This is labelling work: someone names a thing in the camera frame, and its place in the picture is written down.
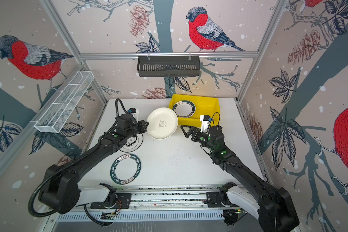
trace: yellow plastic tray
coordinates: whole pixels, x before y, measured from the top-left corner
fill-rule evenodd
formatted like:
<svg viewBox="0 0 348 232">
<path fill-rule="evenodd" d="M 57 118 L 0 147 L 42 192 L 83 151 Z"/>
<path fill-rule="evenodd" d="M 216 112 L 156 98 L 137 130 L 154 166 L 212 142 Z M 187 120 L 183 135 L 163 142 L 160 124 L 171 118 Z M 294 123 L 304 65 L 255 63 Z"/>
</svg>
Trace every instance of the yellow plastic tray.
<svg viewBox="0 0 348 232">
<path fill-rule="evenodd" d="M 220 114 L 219 100 L 217 98 L 208 98 L 205 96 L 174 94 L 170 101 L 169 108 L 172 109 L 174 104 L 182 100 L 193 102 L 193 104 L 195 104 L 196 111 L 189 118 L 178 117 L 178 125 L 201 127 L 200 115 L 210 115 L 210 117 L 212 117 L 215 112 Z M 218 125 L 219 115 L 214 115 L 213 120 L 214 124 Z"/>
</svg>

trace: black wire basket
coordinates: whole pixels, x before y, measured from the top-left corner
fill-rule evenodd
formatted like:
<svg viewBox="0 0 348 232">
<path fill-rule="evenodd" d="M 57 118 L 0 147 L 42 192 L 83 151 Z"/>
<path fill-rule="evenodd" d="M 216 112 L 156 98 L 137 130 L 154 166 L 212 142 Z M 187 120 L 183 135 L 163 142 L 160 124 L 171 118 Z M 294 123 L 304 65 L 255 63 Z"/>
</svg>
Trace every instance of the black wire basket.
<svg viewBox="0 0 348 232">
<path fill-rule="evenodd" d="M 148 59 L 140 56 L 137 70 L 140 77 L 197 77 L 200 74 L 200 57 L 151 56 Z"/>
</svg>

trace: gray floor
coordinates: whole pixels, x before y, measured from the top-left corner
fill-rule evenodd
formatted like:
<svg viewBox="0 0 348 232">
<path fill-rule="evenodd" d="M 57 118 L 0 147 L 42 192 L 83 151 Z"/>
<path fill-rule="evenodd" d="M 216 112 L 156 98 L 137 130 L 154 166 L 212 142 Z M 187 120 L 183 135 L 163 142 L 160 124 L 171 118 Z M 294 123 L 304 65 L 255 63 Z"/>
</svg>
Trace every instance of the gray floor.
<svg viewBox="0 0 348 232">
<path fill-rule="evenodd" d="M 263 232 L 258 221 L 246 214 L 235 224 L 227 226 L 222 220 L 129 222 L 113 223 L 109 228 L 101 228 L 94 222 L 58 222 L 53 232 Z"/>
</svg>

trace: bird wing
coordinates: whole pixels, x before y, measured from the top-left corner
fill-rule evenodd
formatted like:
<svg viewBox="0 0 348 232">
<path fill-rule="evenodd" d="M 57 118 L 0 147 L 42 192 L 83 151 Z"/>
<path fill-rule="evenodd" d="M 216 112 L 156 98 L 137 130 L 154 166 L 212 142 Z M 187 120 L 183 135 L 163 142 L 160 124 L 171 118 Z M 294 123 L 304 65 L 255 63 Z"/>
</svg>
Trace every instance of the bird wing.
<svg viewBox="0 0 348 232">
<path fill-rule="evenodd" d="M 197 31 L 204 36 L 206 39 L 217 41 L 216 38 L 220 36 L 223 29 L 216 25 L 210 17 L 207 18 L 205 25 L 197 27 Z"/>
<path fill-rule="evenodd" d="M 67 53 L 57 52 L 45 46 L 32 45 L 29 43 L 24 44 L 28 49 L 28 55 L 24 59 L 24 62 L 29 65 L 44 66 L 56 61 L 61 61 L 63 59 L 73 57 L 72 55 L 69 55 Z"/>
</svg>

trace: white table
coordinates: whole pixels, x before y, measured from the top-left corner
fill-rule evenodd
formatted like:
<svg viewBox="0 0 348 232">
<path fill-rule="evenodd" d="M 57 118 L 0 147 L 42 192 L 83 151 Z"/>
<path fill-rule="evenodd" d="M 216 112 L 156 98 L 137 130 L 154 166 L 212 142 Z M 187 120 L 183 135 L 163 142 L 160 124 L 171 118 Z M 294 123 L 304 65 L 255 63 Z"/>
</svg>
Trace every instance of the white table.
<svg viewBox="0 0 348 232">
<path fill-rule="evenodd" d="M 139 109 L 139 120 L 159 107 L 167 107 L 170 99 L 125 99 L 126 109 Z M 241 161 L 260 178 L 258 162 L 250 145 L 240 114 L 233 98 L 219 98 L 221 111 L 220 125 L 223 127 L 226 145 L 236 153 Z M 116 117 L 115 100 L 110 100 L 92 139 L 91 146 L 114 123 Z M 118 151 L 91 169 L 78 183 L 89 186 L 107 183 L 115 187 L 127 188 L 180 188 L 221 186 L 227 182 L 239 183 L 232 175 L 212 164 L 211 158 L 200 148 L 200 144 L 185 138 L 180 125 L 176 132 L 164 140 L 156 140 L 144 133 L 142 146 L 132 154 L 142 163 L 141 172 L 136 179 L 125 185 L 114 183 L 110 177 L 112 163 L 125 154 Z"/>
</svg>

